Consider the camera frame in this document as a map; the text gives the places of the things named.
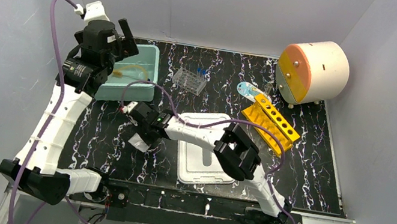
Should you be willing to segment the small white plastic bag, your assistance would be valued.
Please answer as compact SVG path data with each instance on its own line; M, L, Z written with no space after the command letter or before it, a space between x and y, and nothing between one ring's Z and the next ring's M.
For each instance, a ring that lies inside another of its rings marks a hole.
M138 133L135 133L129 140L129 144L136 148L138 151L145 153L149 150L150 146L145 143L145 141L139 136Z

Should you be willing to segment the white plastic box lid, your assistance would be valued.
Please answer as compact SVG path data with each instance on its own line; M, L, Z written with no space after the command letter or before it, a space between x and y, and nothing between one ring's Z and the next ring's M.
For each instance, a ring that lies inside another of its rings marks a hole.
M210 124L231 119L225 113L182 113L183 120L194 124ZM227 175L216 155L188 142L178 141L177 177L185 184L231 184L235 180Z

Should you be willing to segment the clear plastic well plate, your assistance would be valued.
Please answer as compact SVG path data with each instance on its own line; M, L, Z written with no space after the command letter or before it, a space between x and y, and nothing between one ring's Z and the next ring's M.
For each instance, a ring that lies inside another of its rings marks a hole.
M200 71L191 72L185 68L180 68L172 77L172 82L194 95L200 95L206 86L207 80Z

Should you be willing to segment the clear test tube blue cap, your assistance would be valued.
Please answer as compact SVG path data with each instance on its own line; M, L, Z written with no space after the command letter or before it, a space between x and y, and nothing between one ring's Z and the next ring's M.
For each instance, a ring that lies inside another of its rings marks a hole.
M196 75L198 79L205 80L206 74L207 74L206 70L203 70L202 68L199 67L197 68Z

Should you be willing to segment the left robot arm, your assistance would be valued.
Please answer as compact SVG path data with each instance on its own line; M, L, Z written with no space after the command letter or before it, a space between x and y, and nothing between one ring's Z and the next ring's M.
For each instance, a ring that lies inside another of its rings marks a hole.
M91 20L75 33L77 46L62 64L62 73L39 124L14 159L4 159L0 173L19 190L50 205L67 195L86 193L93 202L104 201L108 176L96 168L60 169L58 160L82 112L112 74L116 62L138 54L127 19L114 23Z

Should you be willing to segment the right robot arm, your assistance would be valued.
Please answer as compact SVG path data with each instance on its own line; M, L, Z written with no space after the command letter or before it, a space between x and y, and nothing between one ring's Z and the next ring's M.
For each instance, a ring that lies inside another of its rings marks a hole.
M194 124L172 111L158 112L137 101L121 110L136 123L136 138L131 141L135 148L146 151L155 142L167 139L209 151L216 156L225 174L251 189L266 214L266 224L289 224L291 206L268 179L258 147L241 128L244 121L226 119Z

